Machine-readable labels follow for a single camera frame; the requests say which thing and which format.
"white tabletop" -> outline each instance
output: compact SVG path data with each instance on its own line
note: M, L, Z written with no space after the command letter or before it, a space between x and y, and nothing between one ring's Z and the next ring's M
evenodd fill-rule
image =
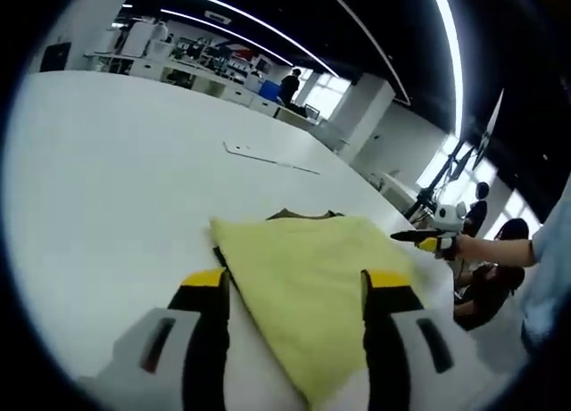
M322 174L230 155L223 141L259 145ZM166 307L189 273L218 265L207 234L212 216L257 221L283 208L334 210L368 217L387 233L410 228L310 134L143 78L28 77L5 150L4 230L16 284L74 377L102 369L113 342L150 308ZM451 314L450 269L400 246L425 274L426 302ZM235 292L229 329L228 409L303 409ZM255 400L265 405L252 407Z

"window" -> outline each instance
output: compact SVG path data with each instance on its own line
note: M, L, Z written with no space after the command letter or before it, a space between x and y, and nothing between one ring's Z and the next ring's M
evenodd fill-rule
M318 109L323 118L329 119L350 85L346 79L323 74L304 102Z
M454 136L448 136L444 140L442 146L418 179L417 184L419 186L424 188L430 185L436 174L448 160L448 156L454 151L454 148L457 144L458 139ZM456 156L457 160L466 155L469 149L469 144L463 144L458 155ZM440 180L439 184L436 186L436 191L434 193L440 203L456 204L460 201L463 201L469 207L470 204L476 201L477 183L487 182L489 185L492 184L493 180L496 177L497 169L492 165L490 161L486 159L482 160L476 169L472 169L474 166L474 160L475 159L472 158L468 161L466 168L460 174L458 180L450 182L446 186L443 186L446 175Z
M299 77L300 86L297 89L297 91L294 93L292 101L294 101L297 95L302 91L303 87L305 86L305 83L307 83L307 80L309 79L310 75L313 73L313 70L310 70L309 68L292 68L292 70L290 70L289 74L287 75L291 75L294 70L300 70L302 74Z
M490 228L484 238L489 240L493 239L495 235L500 231L501 226L513 218L522 218L527 223L527 226L529 227L530 238L542 226L535 214L532 212L529 206L527 206L527 203L521 194L518 191L514 191L508 198L506 206L498 216L498 219L496 219L496 222L493 223L492 228Z

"yellow cloth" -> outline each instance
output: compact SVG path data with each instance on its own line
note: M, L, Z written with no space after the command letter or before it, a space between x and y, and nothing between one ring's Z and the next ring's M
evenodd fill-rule
M310 407L367 367L360 271L411 278L413 269L371 222L213 219L211 232L262 335Z

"black ceiling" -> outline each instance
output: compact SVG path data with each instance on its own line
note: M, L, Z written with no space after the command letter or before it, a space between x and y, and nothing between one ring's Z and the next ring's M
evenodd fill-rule
M336 0L220 0L307 47L341 76L371 72L404 95L373 44ZM400 78L410 108L445 131L454 125L455 89L448 39L435 0L344 0L370 30ZM566 139L571 0L449 0L459 36L466 139L477 142L502 88L504 102L488 157L543 220L571 169ZM232 19L228 28L296 65L323 68L281 37L241 15L201 0L128 0L133 12L161 8Z

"dark hair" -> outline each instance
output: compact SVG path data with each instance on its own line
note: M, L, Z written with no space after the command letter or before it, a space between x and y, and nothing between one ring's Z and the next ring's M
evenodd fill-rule
M476 197L478 200L485 199L490 192L490 186L486 182L479 182L476 186Z
M522 218L513 218L506 222L496 234L499 240L520 240L529 238L529 227Z
M509 289L513 295L516 289L521 286L525 279L525 270L522 267L496 267L496 276L494 281Z

